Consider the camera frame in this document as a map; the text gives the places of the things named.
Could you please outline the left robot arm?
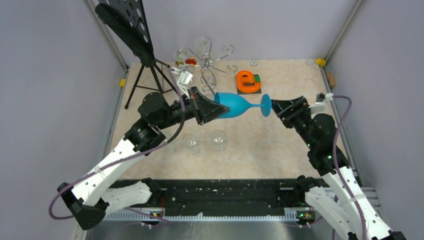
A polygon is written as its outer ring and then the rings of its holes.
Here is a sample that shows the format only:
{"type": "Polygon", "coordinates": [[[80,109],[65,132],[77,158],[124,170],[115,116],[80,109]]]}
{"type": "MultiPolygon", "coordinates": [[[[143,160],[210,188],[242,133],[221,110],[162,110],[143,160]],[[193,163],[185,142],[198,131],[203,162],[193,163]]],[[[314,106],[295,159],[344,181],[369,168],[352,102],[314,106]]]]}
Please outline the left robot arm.
{"type": "Polygon", "coordinates": [[[134,205],[154,207],[161,201],[161,188],[151,178],[113,188],[118,178],[150,153],[175,139],[186,120],[206,124],[230,111],[229,107],[203,96],[196,87],[169,105],[158,92],[147,94],[138,112],[141,117],[117,146],[76,183],[63,183],[58,193],[82,230],[97,226],[106,215],[134,205]],[[163,129],[179,124],[175,136],[166,138],[163,129]]]}

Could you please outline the clear tall wine glass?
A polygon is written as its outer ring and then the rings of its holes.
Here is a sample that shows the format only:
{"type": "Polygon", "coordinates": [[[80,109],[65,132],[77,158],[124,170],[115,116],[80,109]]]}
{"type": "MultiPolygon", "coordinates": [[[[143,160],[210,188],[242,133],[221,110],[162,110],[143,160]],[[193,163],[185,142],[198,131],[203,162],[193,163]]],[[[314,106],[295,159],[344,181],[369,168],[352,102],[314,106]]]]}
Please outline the clear tall wine glass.
{"type": "Polygon", "coordinates": [[[200,59],[206,59],[211,57],[212,52],[212,40],[209,37],[202,36],[197,40],[195,53],[200,59]]]}

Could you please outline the blue wine glass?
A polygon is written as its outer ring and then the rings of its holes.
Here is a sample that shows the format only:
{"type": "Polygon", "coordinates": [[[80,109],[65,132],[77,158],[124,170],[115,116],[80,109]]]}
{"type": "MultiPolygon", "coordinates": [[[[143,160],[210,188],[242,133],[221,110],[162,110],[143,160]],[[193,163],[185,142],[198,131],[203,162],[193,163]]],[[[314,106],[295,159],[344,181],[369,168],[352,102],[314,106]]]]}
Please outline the blue wine glass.
{"type": "Polygon", "coordinates": [[[272,109],[272,100],[268,94],[261,97],[259,104],[250,103],[241,95],[229,92],[217,92],[214,101],[229,108],[229,112],[219,116],[219,119],[236,118],[251,108],[260,108],[261,114],[268,117],[272,109]]]}

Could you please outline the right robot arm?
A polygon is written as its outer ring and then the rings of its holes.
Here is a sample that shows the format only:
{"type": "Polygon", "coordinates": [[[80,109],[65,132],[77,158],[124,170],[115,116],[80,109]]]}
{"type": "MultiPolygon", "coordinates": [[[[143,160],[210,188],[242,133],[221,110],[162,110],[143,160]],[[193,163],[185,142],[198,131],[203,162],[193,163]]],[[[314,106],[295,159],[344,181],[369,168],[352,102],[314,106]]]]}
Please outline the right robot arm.
{"type": "Polygon", "coordinates": [[[317,113],[326,103],[339,98],[332,93],[318,94],[318,102],[309,105],[304,96],[292,100],[271,100],[275,115],[288,129],[295,129],[309,151],[307,156],[334,193],[328,196],[312,177],[296,180],[293,200],[299,206],[311,206],[332,227],[332,237],[342,240],[404,240],[401,231],[394,231],[376,212],[354,176],[352,165],[337,146],[343,123],[352,107],[352,100],[339,123],[331,115],[317,113]]]}

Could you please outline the clear smooth wine glass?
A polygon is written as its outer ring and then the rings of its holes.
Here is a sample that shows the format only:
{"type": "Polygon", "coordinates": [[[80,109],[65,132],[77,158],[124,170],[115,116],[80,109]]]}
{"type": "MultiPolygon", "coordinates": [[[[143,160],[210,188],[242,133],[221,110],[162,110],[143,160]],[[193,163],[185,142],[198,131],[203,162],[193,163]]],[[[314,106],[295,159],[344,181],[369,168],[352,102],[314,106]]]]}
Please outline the clear smooth wine glass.
{"type": "Polygon", "coordinates": [[[189,58],[188,50],[185,47],[180,47],[174,51],[173,57],[177,65],[184,65],[189,58]]]}

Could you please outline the clear ribbed wine glass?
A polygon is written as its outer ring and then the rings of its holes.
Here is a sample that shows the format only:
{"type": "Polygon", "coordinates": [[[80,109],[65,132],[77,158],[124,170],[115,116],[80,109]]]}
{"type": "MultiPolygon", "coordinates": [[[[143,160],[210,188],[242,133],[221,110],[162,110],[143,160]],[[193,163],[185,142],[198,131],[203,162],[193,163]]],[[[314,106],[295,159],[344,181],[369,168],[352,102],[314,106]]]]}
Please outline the clear ribbed wine glass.
{"type": "Polygon", "coordinates": [[[222,130],[215,130],[210,135],[212,148],[216,152],[223,152],[228,146],[228,136],[222,130]]]}
{"type": "Polygon", "coordinates": [[[200,153],[200,141],[195,134],[186,134],[182,138],[182,146],[189,155],[198,155],[200,153]]]}
{"type": "MultiPolygon", "coordinates": [[[[173,136],[172,133],[165,132],[165,142],[168,142],[168,140],[173,136]]],[[[163,147],[163,150],[167,154],[173,154],[176,152],[176,144],[174,141],[168,143],[166,146],[163,147]]]]}

